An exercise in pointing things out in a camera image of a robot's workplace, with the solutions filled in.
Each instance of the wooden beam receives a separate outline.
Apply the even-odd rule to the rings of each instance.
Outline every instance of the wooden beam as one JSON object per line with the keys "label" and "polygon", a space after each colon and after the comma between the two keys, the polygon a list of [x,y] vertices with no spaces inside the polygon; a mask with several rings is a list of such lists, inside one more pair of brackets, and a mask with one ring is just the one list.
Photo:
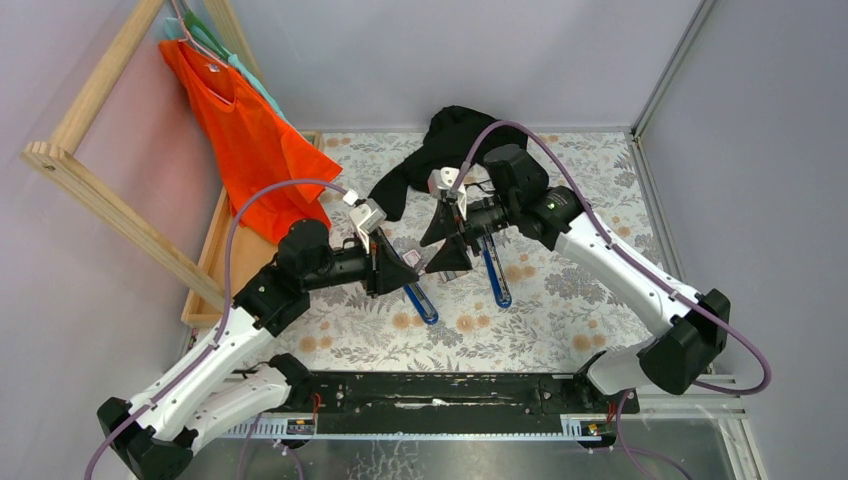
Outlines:
{"label": "wooden beam", "polygon": [[[229,213],[230,206],[229,201],[227,200],[227,190],[222,187],[221,194],[218,195],[218,203],[215,205],[215,212],[212,214],[212,222],[210,222],[209,231],[206,233],[206,239],[203,241],[203,249],[200,251],[200,260],[197,261],[197,266],[204,275],[209,275],[211,272],[211,265],[215,262],[215,252],[218,250],[218,243],[221,241],[221,235],[216,234],[216,232],[223,231],[225,229],[224,225],[229,224],[227,221]],[[198,295],[197,292],[192,289],[188,290],[188,297],[186,298],[186,304],[183,307],[183,313],[180,315],[180,319],[192,327],[206,327],[214,325],[220,317],[216,316],[216,318],[211,319],[211,325],[207,325],[210,319],[198,321],[196,317],[192,317],[193,313],[200,310],[201,300],[203,300],[203,298]]]}
{"label": "wooden beam", "polygon": [[164,0],[139,0],[124,26],[112,40],[106,53],[100,57],[94,71],[86,80],[74,103],[53,131],[50,143],[65,152],[76,153],[94,119],[112,93],[118,78],[135,53],[141,39],[162,8]]}
{"label": "wooden beam", "polygon": [[318,149],[319,152],[324,151],[324,134],[321,132],[315,132],[315,137],[313,137],[312,145]]}
{"label": "wooden beam", "polygon": [[241,62],[250,70],[250,73],[264,84],[262,71],[259,70],[259,64],[256,62],[256,57],[253,56],[253,51],[250,50],[250,44],[247,43],[247,37],[244,35],[244,30],[241,28],[241,23],[230,0],[204,0],[203,3],[209,10],[209,16],[212,17],[215,28],[218,29],[218,33],[224,40],[224,46],[238,55]]}
{"label": "wooden beam", "polygon": [[204,300],[221,308],[223,289],[174,244],[124,203],[73,155],[49,142],[32,142],[21,158],[144,250]]}
{"label": "wooden beam", "polygon": [[183,323],[193,328],[212,328],[220,319],[220,313],[189,313],[182,317]]}

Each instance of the reflective metal surface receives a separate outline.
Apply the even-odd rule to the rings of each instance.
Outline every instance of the reflective metal surface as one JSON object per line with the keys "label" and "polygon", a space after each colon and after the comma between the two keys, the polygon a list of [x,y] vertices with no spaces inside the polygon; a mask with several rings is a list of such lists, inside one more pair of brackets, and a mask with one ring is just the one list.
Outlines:
{"label": "reflective metal surface", "polygon": [[[626,421],[629,445],[667,455],[695,479],[734,478],[719,429],[709,420]],[[234,479],[243,440],[216,440],[194,459],[183,479]],[[268,440],[251,440],[245,479],[296,479],[294,459]],[[573,442],[312,441],[297,450],[304,478],[316,479],[621,479],[641,478],[620,449],[589,455]],[[660,479],[683,478],[640,458]]]}

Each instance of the black cloth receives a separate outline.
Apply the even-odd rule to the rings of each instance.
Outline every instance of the black cloth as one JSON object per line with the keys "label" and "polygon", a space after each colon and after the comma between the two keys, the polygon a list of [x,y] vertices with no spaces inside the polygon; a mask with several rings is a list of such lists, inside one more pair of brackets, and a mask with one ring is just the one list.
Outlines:
{"label": "black cloth", "polygon": [[[444,167],[459,168],[474,140],[495,121],[495,118],[470,108],[452,106],[441,109],[430,120],[430,129],[421,148],[381,178],[368,196],[386,212],[387,220],[400,220],[406,209],[407,187],[427,192],[430,173]],[[496,128],[480,144],[473,163],[478,163],[493,148],[511,143],[527,148],[527,135],[513,127]]]}

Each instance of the white arm casing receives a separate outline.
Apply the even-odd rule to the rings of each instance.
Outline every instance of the white arm casing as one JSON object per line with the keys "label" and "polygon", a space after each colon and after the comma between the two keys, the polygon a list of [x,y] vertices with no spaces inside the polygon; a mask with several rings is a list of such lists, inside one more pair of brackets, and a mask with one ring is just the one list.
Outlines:
{"label": "white arm casing", "polygon": [[212,395],[200,404],[186,424],[189,430],[197,431],[192,451],[197,454],[246,418],[284,404],[290,392],[286,376],[276,368],[265,366],[247,380]]}
{"label": "white arm casing", "polygon": [[373,232],[386,219],[386,212],[377,205],[372,199],[368,199],[362,205],[353,208],[348,213],[350,221],[353,223],[353,229],[359,240],[362,242],[365,253],[371,252],[371,242],[368,239],[368,234]]}
{"label": "white arm casing", "polygon": [[[652,335],[656,337],[663,335],[671,329],[671,319],[675,315],[685,316],[689,312],[689,307],[670,298],[645,275],[608,248],[588,215],[594,215],[594,213],[583,212],[569,223],[571,230],[559,235],[554,251],[589,270],[636,313]],[[600,218],[598,220],[616,245],[624,249],[651,273],[664,279],[681,295],[695,298],[697,290],[657,268],[616,236]],[[651,381],[642,372],[636,353],[652,340],[624,350],[605,353],[589,367],[588,377],[605,395],[650,384]]]}
{"label": "white arm casing", "polygon": [[[158,440],[173,440],[194,417],[194,412],[200,403],[233,371],[238,363],[274,339],[268,330],[264,328],[257,330],[253,327],[253,323],[254,318],[244,309],[230,309],[226,330],[217,348],[173,390],[159,400],[154,408],[147,410],[138,418],[137,422],[141,428],[153,427],[156,431],[153,438]],[[130,398],[129,402],[132,404],[130,413],[149,403],[159,390],[185,370],[208,345],[211,345],[219,327],[220,322],[165,375]]]}

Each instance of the black joint motor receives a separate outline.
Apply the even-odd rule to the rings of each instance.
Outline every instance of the black joint motor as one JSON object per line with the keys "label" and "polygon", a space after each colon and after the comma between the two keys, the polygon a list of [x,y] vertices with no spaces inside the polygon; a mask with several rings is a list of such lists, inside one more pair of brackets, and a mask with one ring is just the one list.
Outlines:
{"label": "black joint motor", "polygon": [[295,358],[291,353],[282,355],[274,355],[268,361],[268,366],[276,368],[286,377],[286,383],[291,385],[291,393],[286,400],[283,408],[286,410],[297,409],[311,401],[312,387],[312,372],[309,371],[300,360]]}
{"label": "black joint motor", "polygon": [[330,231],[317,220],[298,220],[277,244],[277,265],[297,278],[326,272],[332,261]]}
{"label": "black joint motor", "polygon": [[494,148],[483,157],[495,196],[509,206],[510,216],[539,199],[548,189],[548,173],[528,152],[515,144]]}
{"label": "black joint motor", "polygon": [[[730,321],[730,300],[713,289],[699,295],[698,305],[725,323]],[[645,375],[672,395],[682,395],[727,345],[727,330],[697,311],[672,318],[674,324],[663,336],[639,352]]]}
{"label": "black joint motor", "polygon": [[[109,436],[129,418],[129,410],[130,404],[119,398],[106,400],[97,409],[104,435]],[[112,442],[112,450],[137,478],[172,480],[179,477],[193,457],[191,442],[197,432],[183,429],[172,442],[157,440],[153,433],[133,422]]]}

